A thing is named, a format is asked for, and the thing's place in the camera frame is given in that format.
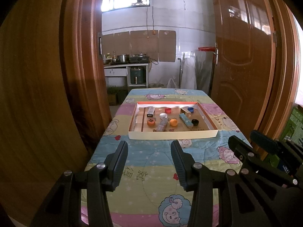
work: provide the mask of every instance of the screw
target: screw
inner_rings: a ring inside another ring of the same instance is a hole
[[[105,168],[105,164],[104,163],[99,163],[98,165],[97,165],[97,168],[98,169],[104,169]]]
[[[249,173],[248,169],[246,169],[246,168],[243,168],[241,170],[241,172],[242,172],[242,174],[245,174],[245,175],[247,175]]]
[[[65,172],[64,172],[64,175],[65,176],[69,176],[69,175],[71,175],[73,172],[71,171],[71,170],[66,170]]]
[[[196,162],[196,163],[194,163],[193,167],[196,168],[196,169],[201,169],[202,168],[202,164],[199,163],[199,162]]]
[[[228,169],[227,174],[230,175],[230,176],[234,176],[234,175],[236,175],[236,172],[232,169]]]

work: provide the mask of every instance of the door panel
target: door panel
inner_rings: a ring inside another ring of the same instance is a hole
[[[275,63],[267,0],[213,0],[218,64],[211,98],[248,138],[263,117]]]

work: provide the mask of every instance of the plastic bag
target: plastic bag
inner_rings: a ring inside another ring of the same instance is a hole
[[[176,85],[175,81],[172,78],[170,78],[166,88],[178,89],[179,87]]]

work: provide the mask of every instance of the light blue rectangular object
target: light blue rectangular object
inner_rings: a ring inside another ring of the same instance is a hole
[[[188,128],[192,128],[194,126],[193,123],[188,119],[188,117],[186,117],[185,114],[182,113],[179,114],[179,116]]]

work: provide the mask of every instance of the red object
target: red object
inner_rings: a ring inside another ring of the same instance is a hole
[[[165,108],[165,113],[167,113],[167,114],[170,113],[171,114],[172,113],[172,109],[169,108],[169,107]]]
[[[198,50],[199,51],[207,51],[207,52],[215,52],[216,47],[199,47]]]
[[[175,173],[173,179],[179,180],[178,175]]]

